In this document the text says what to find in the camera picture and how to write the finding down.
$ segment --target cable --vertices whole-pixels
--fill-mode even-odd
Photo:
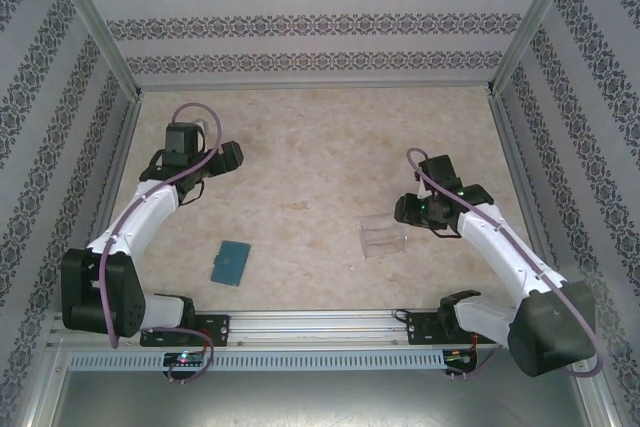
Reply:
[[[457,367],[451,367],[450,365],[447,365],[446,370],[451,370],[453,372],[456,372],[457,374],[462,375],[462,378],[466,381],[468,378],[473,377],[475,375],[478,375],[480,372],[482,372],[484,369],[486,369],[487,366],[489,364],[491,364],[491,362],[493,362],[496,359],[496,356],[497,356],[498,352],[500,352],[501,350],[502,350],[502,345],[499,345],[498,347],[493,349],[491,351],[491,353],[487,356],[487,358],[484,359],[480,363],[480,365],[478,365],[471,372],[465,372],[462,369],[458,369]]]
[[[196,200],[200,199],[200,197],[202,197],[202,194],[204,193],[204,180],[199,180],[198,182],[196,182],[196,185],[200,184],[200,192],[198,193],[197,197],[194,197],[193,199],[191,199],[188,202],[183,202],[180,204],[180,207],[184,207],[185,205],[189,205],[189,204],[193,204]]]
[[[433,229],[429,229],[431,230],[431,232],[433,233],[433,235],[435,235],[436,237],[440,238],[440,239],[461,239],[462,236],[460,234],[447,234],[447,235],[443,235],[443,234],[439,234],[438,232],[436,232]]]
[[[431,187],[436,189],[441,194],[449,197],[451,200],[457,202],[458,204],[462,205],[469,211],[481,217],[489,225],[491,225],[494,229],[496,229],[496,231],[500,232],[503,235],[503,237],[507,239],[507,241],[511,244],[511,246],[516,250],[516,252],[518,252],[520,257],[522,257],[522,259],[529,265],[529,267],[531,267],[531,269],[536,273],[536,275],[538,275],[540,279],[542,279],[542,281],[545,284],[547,284],[547,286],[553,291],[553,293],[558,296],[560,301],[565,305],[565,307],[567,307],[567,309],[569,309],[569,312],[571,312],[571,314],[576,318],[576,320],[580,324],[580,327],[582,327],[582,329],[585,331],[585,333],[587,334],[587,337],[589,337],[589,340],[593,344],[593,347],[596,351],[596,359],[597,359],[596,365],[589,372],[574,372],[572,370],[567,370],[567,369],[565,369],[565,372],[567,372],[567,374],[571,375],[572,377],[581,377],[581,378],[593,377],[595,375],[598,375],[600,371],[602,371],[602,368],[604,367],[604,354],[602,352],[602,348],[600,347],[600,342],[598,341],[598,338],[596,337],[595,332],[593,331],[589,323],[585,320],[585,318],[582,316],[582,314],[578,311],[578,309],[576,309],[576,307],[571,303],[571,301],[567,298],[567,296],[564,295],[564,293],[551,281],[551,279],[547,277],[546,273],[538,266],[538,264],[531,257],[529,257],[529,255],[527,255],[527,253],[520,246],[518,241],[513,238],[513,236],[502,226],[502,224],[500,224],[500,222],[492,218],[490,215],[485,214],[480,209],[471,205],[469,202],[462,199],[461,197],[458,197],[453,192],[450,192],[444,187],[438,185],[437,182],[435,182],[433,179],[428,177],[424,172],[422,172],[422,169],[420,169],[420,167],[411,158],[411,154],[413,154],[414,152],[418,152],[419,154],[422,154],[424,158],[427,160],[429,159],[429,155],[424,150],[417,147],[412,147],[409,150],[407,150],[407,160],[409,161],[409,164],[411,165],[411,167],[413,167],[413,170],[415,170],[415,172],[420,176],[420,178],[422,178],[422,180],[424,180],[426,183],[428,183]]]
[[[140,204],[142,204],[147,199],[147,197],[155,194],[158,190],[165,187],[166,185],[170,185],[176,180],[180,180],[181,178],[186,177],[187,175],[198,170],[200,167],[204,166],[207,162],[209,162],[213,158],[214,155],[216,155],[216,153],[218,153],[218,149],[220,148],[220,144],[222,143],[222,125],[220,124],[220,119],[218,118],[218,115],[213,111],[213,109],[207,105],[200,104],[198,102],[187,102],[186,104],[182,104],[174,112],[173,117],[171,118],[171,122],[175,122],[176,118],[178,117],[178,114],[182,112],[184,109],[186,109],[187,107],[199,107],[209,112],[209,114],[211,114],[211,116],[213,117],[213,120],[215,120],[216,122],[216,127],[218,129],[218,135],[216,137],[215,147],[211,149],[211,151],[207,154],[207,156],[204,159],[202,159],[200,162],[198,162],[196,165],[194,165],[193,167],[189,167],[188,169],[185,169],[184,171],[174,175],[173,177],[170,177],[167,180],[163,180],[156,186],[149,189],[143,195],[138,197],[129,207],[127,207],[127,209],[124,211],[124,213],[122,214],[122,216],[120,217],[116,225],[114,226],[113,231],[111,232],[111,235],[104,246],[102,255],[100,256],[100,267],[98,270],[100,300],[102,302],[102,311],[104,313],[104,321],[107,326],[107,334],[109,335],[109,342],[111,344],[111,347],[114,349],[118,348],[118,336],[116,335],[115,328],[113,327],[113,318],[111,317],[111,306],[109,305],[109,297],[107,295],[107,282],[105,279],[106,277],[105,271],[107,268],[107,258],[109,257],[111,246],[115,244],[116,240],[118,239],[118,234],[120,233],[120,229],[125,224],[127,219],[131,216],[131,214],[133,214],[133,212],[138,208],[138,206],[140,206]],[[193,335],[198,335],[198,336],[204,335],[204,334],[201,334],[200,332],[191,331],[191,330],[188,331],[188,333],[193,333]]]
[[[202,356],[203,356],[203,360],[204,360],[204,356],[206,355],[206,350],[207,350],[207,346],[209,346],[211,348],[211,354],[209,355],[209,358],[207,359],[207,362],[205,362],[202,366],[202,368],[200,370],[198,370],[195,374],[193,374],[191,377],[188,377],[186,379],[182,379],[182,380],[178,380],[174,377],[172,377],[172,373],[173,373],[173,369],[175,367],[177,367],[179,364],[171,364],[169,366],[169,371],[167,372],[167,377],[169,378],[169,382],[173,383],[173,382],[180,382],[180,384],[184,385],[188,382],[192,382],[194,380],[196,380],[198,377],[200,377],[202,374],[204,374],[209,367],[211,367],[211,364],[213,363],[213,341],[211,340],[211,337],[209,337],[207,334],[203,333],[203,332],[199,332],[197,330],[191,330],[191,329],[182,329],[180,327],[158,327],[155,329],[151,329],[151,332],[169,332],[169,333],[176,333],[176,334],[188,334],[188,335],[195,335],[196,337],[200,337],[201,339],[204,340],[204,349],[202,349]]]
[[[398,312],[402,312],[404,314],[404,319],[398,317]],[[402,322],[403,324],[407,323],[407,316],[410,315],[411,312],[405,309],[397,309],[393,311],[393,316],[396,318],[398,322]]]
[[[471,351],[471,358],[476,357],[478,355],[478,334],[475,332],[471,334],[472,345],[469,349]]]

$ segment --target beige floor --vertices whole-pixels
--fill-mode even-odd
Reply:
[[[116,212],[186,101],[216,110],[224,141],[238,141],[245,161],[207,180],[203,198],[160,228],[139,266],[145,290],[190,296],[200,310],[433,307],[469,288],[509,301],[464,240],[407,226],[406,253],[365,260],[354,220],[391,212],[416,191],[405,151],[421,146],[449,154],[463,181],[483,185],[524,233],[482,88],[146,94]],[[203,117],[194,109],[180,120]],[[252,245],[240,287],[209,280],[222,240]]]

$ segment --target enclosure wall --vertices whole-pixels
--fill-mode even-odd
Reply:
[[[128,99],[70,0],[0,0],[0,425],[28,392]]]
[[[597,300],[606,375],[640,424],[640,0],[553,0],[502,100],[547,241]]]
[[[532,0],[95,0],[138,83],[488,81]]]

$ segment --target blue sponge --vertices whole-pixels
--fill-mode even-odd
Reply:
[[[223,240],[220,252],[213,261],[211,281],[225,285],[240,285],[251,245]]]

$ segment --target clear plastic container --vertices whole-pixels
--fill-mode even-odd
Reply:
[[[393,214],[376,214],[359,219],[360,243],[365,259],[383,257],[407,250],[404,225]]]

